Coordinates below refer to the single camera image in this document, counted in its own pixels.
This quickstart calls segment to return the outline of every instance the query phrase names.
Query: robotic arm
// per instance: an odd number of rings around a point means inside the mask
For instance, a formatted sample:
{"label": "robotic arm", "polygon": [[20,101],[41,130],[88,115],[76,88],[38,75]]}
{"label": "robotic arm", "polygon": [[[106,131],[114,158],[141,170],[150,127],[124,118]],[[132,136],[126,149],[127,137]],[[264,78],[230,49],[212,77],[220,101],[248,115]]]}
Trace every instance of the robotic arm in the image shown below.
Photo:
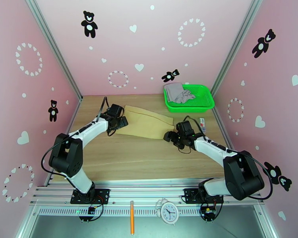
{"label": "robotic arm", "polygon": [[96,196],[95,184],[82,168],[83,148],[102,132],[111,136],[109,133],[127,126],[126,117],[121,116],[123,110],[121,106],[112,104],[106,112],[79,130],[70,134],[61,133],[55,139],[54,144],[59,145],[52,149],[48,163],[67,178],[75,188],[73,196],[82,203],[91,203]]}
{"label": "robotic arm", "polygon": [[207,180],[199,184],[202,200],[217,195],[232,195],[242,200],[264,188],[264,181],[252,156],[247,151],[236,152],[215,143],[202,132],[194,133],[189,121],[176,125],[177,132],[167,132],[164,140],[179,149],[189,146],[216,161],[224,168],[225,178]]}

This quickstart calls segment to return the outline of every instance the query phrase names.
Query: green plastic basket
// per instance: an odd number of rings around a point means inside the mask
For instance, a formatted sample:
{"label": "green plastic basket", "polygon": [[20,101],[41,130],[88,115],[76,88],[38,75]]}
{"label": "green plastic basket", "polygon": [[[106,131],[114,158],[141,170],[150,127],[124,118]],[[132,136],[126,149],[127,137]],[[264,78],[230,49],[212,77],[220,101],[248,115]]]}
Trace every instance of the green plastic basket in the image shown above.
{"label": "green plastic basket", "polygon": [[190,90],[195,98],[186,103],[168,102],[166,90],[164,92],[164,101],[169,112],[206,112],[215,106],[213,97],[206,86],[203,85],[183,85],[184,90]]}

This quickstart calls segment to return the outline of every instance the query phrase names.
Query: wooden tabletop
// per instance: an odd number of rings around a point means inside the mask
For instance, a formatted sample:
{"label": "wooden tabletop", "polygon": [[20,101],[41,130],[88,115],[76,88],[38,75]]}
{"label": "wooden tabletop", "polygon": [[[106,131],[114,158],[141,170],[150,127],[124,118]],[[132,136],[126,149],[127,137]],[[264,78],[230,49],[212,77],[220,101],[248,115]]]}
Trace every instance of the wooden tabletop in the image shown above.
{"label": "wooden tabletop", "polygon": [[[206,135],[221,145],[226,145],[213,112],[171,113],[163,95],[107,96],[109,105],[140,107],[174,118],[174,125],[186,115],[198,120],[204,117]],[[71,132],[92,121],[98,114],[103,96],[84,96]],[[191,122],[195,132],[198,128]],[[182,154],[172,143],[164,140],[141,138],[122,134],[111,137],[102,133],[83,150],[83,169],[91,180],[172,179],[224,176],[223,168],[206,155],[192,150]],[[53,181],[64,180],[54,177]]]}

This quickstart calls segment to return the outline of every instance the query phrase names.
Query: tan fabric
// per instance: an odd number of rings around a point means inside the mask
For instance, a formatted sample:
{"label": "tan fabric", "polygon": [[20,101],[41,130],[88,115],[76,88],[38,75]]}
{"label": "tan fabric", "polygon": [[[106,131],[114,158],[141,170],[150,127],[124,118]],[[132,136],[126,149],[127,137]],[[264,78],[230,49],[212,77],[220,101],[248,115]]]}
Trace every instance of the tan fabric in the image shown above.
{"label": "tan fabric", "polygon": [[144,138],[163,139],[164,134],[173,131],[173,118],[142,108],[125,106],[128,126],[118,129],[117,134]]}

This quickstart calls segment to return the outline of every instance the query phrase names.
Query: gray cloth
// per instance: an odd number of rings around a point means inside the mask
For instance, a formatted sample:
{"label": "gray cloth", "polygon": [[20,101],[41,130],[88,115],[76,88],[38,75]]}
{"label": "gray cloth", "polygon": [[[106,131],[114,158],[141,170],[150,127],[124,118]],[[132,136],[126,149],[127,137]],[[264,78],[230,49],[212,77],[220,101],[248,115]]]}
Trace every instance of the gray cloth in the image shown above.
{"label": "gray cloth", "polygon": [[194,99],[195,95],[189,90],[184,90],[181,83],[172,83],[164,86],[168,102],[186,103],[189,99]]}

